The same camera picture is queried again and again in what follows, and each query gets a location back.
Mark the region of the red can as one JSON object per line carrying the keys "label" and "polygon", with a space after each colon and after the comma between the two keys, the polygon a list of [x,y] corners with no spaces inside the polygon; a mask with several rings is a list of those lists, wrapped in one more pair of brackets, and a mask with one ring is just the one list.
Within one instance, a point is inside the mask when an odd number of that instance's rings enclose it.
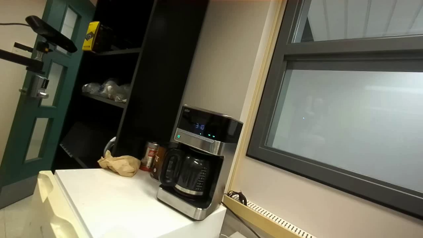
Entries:
{"label": "red can", "polygon": [[153,162],[153,159],[156,157],[157,146],[159,146],[159,144],[155,142],[155,141],[148,141],[147,142],[145,154],[142,158],[142,165],[140,165],[142,170],[149,170],[151,169],[151,165],[152,165],[152,162]]}

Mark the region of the black shelving unit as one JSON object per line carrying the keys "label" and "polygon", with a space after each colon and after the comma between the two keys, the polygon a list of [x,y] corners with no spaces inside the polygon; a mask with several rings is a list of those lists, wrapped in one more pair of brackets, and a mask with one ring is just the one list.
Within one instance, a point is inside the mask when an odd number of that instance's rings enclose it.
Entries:
{"label": "black shelving unit", "polygon": [[[209,0],[98,0],[107,29],[99,52],[82,56],[62,126],[56,169],[95,167],[104,149],[143,157],[168,142]],[[126,103],[82,92],[89,81],[130,84]]]}

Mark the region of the glass coffee carafe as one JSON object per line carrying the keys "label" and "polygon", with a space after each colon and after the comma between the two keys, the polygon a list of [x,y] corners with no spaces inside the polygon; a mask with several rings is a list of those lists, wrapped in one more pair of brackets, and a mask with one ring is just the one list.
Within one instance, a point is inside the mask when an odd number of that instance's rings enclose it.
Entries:
{"label": "glass coffee carafe", "polygon": [[172,144],[168,148],[160,181],[184,195],[201,196],[208,191],[212,173],[210,154],[186,145]]}

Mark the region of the crumpled brown paper bag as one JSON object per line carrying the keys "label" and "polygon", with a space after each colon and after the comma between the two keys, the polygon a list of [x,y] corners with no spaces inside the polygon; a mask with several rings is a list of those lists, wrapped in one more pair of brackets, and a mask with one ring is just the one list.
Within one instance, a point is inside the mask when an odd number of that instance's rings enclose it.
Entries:
{"label": "crumpled brown paper bag", "polygon": [[98,163],[101,167],[124,177],[134,177],[140,167],[139,158],[130,154],[112,155],[110,150],[98,159]]}

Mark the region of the white mini fridge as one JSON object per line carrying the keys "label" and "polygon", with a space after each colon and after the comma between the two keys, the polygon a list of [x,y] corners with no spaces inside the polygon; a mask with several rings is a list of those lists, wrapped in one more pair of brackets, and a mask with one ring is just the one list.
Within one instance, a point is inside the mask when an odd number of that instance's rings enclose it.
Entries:
{"label": "white mini fridge", "polygon": [[46,238],[218,238],[226,208],[193,220],[156,198],[159,182],[145,173],[106,169],[38,173],[36,194]]}

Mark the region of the clear plastic items on shelf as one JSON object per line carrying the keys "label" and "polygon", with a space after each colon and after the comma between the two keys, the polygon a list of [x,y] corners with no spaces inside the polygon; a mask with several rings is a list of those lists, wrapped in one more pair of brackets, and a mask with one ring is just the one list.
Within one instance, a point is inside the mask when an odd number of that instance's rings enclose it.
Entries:
{"label": "clear plastic items on shelf", "polygon": [[103,83],[89,81],[82,85],[82,92],[111,99],[116,103],[126,103],[130,96],[130,84],[118,84],[114,79],[107,79]]}

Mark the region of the yellow box on shelf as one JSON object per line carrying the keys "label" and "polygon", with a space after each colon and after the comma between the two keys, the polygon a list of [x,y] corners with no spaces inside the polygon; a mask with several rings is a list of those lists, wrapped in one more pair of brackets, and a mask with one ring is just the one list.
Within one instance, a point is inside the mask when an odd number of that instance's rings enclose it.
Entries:
{"label": "yellow box on shelf", "polygon": [[83,51],[93,51],[95,44],[95,38],[99,30],[101,22],[91,21],[87,26],[87,31],[83,39],[82,50]]}

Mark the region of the green door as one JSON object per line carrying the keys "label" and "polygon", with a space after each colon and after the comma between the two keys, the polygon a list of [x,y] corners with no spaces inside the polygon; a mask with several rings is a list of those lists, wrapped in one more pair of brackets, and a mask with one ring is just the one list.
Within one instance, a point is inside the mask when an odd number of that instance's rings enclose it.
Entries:
{"label": "green door", "polygon": [[77,51],[69,52],[50,43],[49,52],[40,52],[36,47],[45,38],[34,31],[30,58],[42,60],[44,66],[41,72],[27,68],[25,80],[34,74],[46,76],[49,96],[20,95],[0,167],[1,191],[33,189],[38,171],[52,167],[83,55],[83,38],[94,13],[90,0],[46,0],[40,18],[70,38]]}

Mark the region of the black steel coffee maker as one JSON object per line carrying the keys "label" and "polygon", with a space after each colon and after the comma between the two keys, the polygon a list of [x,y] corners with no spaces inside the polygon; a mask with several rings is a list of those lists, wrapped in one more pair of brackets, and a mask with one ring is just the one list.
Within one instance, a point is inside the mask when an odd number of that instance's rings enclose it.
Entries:
{"label": "black steel coffee maker", "polygon": [[242,126],[242,121],[229,114],[184,105],[169,146],[186,145],[210,154],[210,185],[204,195],[190,196],[164,186],[159,177],[157,199],[194,220],[205,219],[213,212],[221,203]]}

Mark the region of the beige radiator vent strip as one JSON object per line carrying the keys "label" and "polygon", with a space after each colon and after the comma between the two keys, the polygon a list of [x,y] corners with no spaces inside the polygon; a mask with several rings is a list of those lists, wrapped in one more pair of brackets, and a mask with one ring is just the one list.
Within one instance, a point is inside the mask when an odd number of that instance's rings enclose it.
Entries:
{"label": "beige radiator vent strip", "polygon": [[274,212],[267,211],[254,202],[243,204],[235,198],[225,195],[223,203],[242,220],[249,222],[272,238],[316,238],[315,235],[275,215]]}

